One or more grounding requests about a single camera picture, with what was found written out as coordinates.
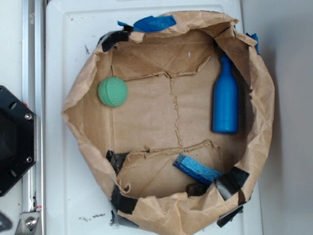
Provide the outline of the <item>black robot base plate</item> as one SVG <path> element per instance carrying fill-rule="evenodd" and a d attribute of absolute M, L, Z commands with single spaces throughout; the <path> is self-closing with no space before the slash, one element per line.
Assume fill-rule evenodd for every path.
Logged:
<path fill-rule="evenodd" d="M 0 87 L 0 195 L 35 163 L 35 114 L 5 86 Z"/>

